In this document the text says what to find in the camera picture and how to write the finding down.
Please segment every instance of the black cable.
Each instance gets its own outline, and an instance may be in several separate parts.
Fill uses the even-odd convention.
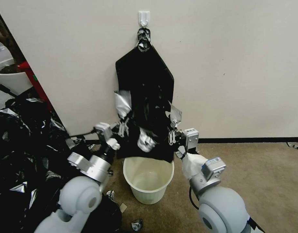
[[[69,137],[80,137],[80,136],[85,136],[85,135],[89,135],[89,134],[92,134],[92,133],[94,133],[93,131],[91,131],[91,132],[87,132],[87,133],[84,133],[84,134],[77,134],[77,135],[72,135],[72,136],[69,136]]]
[[[190,202],[191,202],[191,204],[192,204],[196,209],[199,209],[199,208],[196,206],[196,204],[193,202],[193,200],[192,200],[192,197],[191,197],[191,190],[192,190],[192,188],[190,187],[190,188],[189,188],[189,199],[190,199]]]

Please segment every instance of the black baseboard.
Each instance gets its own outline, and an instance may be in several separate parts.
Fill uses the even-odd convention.
[[[298,137],[289,138],[199,138],[198,143],[253,143],[253,142],[298,142]],[[86,144],[99,145],[99,140],[86,140]]]

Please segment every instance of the wall hook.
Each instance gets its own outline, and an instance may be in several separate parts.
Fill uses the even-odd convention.
[[[139,11],[138,12],[138,23],[143,28],[148,25],[150,21],[150,11]]]

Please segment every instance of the potted plant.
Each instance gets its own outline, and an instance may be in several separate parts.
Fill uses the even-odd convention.
[[[0,15],[0,42],[10,51],[13,58],[0,62],[0,83],[14,94],[21,94],[32,87],[25,72],[18,65],[26,59]]]

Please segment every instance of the plastic bucket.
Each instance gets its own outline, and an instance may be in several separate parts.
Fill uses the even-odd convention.
[[[135,198],[150,205],[162,199],[174,175],[174,162],[130,157],[124,160],[123,174]]]

